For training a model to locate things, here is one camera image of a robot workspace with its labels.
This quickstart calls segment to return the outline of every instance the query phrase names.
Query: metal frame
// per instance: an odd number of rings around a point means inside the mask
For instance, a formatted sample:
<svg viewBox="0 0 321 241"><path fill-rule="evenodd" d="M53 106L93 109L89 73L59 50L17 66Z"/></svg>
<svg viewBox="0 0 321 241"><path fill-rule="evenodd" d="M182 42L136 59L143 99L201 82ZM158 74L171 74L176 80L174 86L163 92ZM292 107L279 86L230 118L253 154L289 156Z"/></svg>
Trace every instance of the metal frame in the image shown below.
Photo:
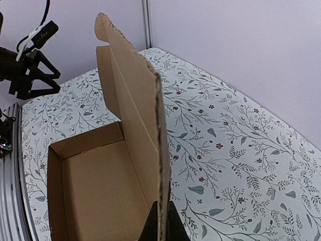
<svg viewBox="0 0 321 241"><path fill-rule="evenodd" d="M5 110L13 116L13 150L0 159L0 240L38 241L24 174L21 150L21 109L16 103Z"/></svg>
<svg viewBox="0 0 321 241"><path fill-rule="evenodd" d="M150 0L141 0L141 4L142 4L144 32L145 32L145 44L146 44L146 48L149 49L154 46L153 38L152 38Z"/></svg>

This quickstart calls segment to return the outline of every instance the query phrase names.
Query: brown cardboard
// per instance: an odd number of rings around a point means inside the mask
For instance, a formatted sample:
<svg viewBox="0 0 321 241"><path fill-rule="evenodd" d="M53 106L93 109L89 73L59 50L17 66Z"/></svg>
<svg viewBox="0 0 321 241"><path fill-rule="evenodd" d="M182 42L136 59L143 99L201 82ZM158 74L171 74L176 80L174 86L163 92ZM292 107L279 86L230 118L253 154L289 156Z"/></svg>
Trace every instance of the brown cardboard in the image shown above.
<svg viewBox="0 0 321 241"><path fill-rule="evenodd" d="M121 119L54 143L48 159L52 240L138 240L158 201L165 240L170 162L161 78L110 19L95 33L106 106Z"/></svg>

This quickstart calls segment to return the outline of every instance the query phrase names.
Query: floral pattern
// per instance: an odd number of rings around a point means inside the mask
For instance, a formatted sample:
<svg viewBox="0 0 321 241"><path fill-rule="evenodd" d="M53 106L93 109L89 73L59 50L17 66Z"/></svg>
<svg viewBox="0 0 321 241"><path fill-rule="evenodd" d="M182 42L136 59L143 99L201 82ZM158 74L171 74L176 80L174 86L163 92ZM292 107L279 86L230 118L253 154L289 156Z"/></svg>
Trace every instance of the floral pattern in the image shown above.
<svg viewBox="0 0 321 241"><path fill-rule="evenodd" d="M321 153L232 86L163 50L142 54L163 78L171 198L191 241L321 240ZM23 106L27 189L50 240L47 148L113 122L97 70Z"/></svg>

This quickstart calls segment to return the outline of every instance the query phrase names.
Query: brown flower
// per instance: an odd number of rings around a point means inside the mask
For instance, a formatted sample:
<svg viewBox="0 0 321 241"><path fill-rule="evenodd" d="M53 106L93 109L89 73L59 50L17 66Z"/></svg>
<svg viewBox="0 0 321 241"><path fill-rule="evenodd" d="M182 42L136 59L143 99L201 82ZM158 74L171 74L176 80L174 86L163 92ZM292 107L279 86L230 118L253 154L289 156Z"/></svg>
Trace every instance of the brown flower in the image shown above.
<svg viewBox="0 0 321 241"><path fill-rule="evenodd" d="M237 201L238 201L240 204L242 204L242 202L245 202L245 198L239 197L239 199L237 199Z"/></svg>
<svg viewBox="0 0 321 241"><path fill-rule="evenodd" d="M216 148L221 149L222 147L223 147L223 145L221 143L216 144Z"/></svg>

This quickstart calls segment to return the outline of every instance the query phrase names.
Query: white backdrop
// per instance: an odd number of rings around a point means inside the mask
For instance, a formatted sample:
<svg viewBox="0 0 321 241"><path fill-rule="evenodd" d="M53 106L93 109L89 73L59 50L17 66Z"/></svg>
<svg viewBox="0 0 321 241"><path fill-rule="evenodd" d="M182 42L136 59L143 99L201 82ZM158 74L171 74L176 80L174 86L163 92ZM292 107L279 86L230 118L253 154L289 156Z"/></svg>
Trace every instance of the white backdrop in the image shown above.
<svg viewBox="0 0 321 241"><path fill-rule="evenodd" d="M321 148L321 2L151 0L153 41Z"/></svg>
<svg viewBox="0 0 321 241"><path fill-rule="evenodd" d="M0 46L15 50L19 40L40 23L45 5L46 0L0 1L0 11L4 16ZM144 49L141 11L141 1L51 1L47 21L53 20L59 26L59 31L41 51L61 72L58 82L66 82L96 67L95 48L100 43L94 35L94 23L100 12L108 14L138 50ZM0 82L2 108L17 101L14 96L7 94L9 84L8 81Z"/></svg>

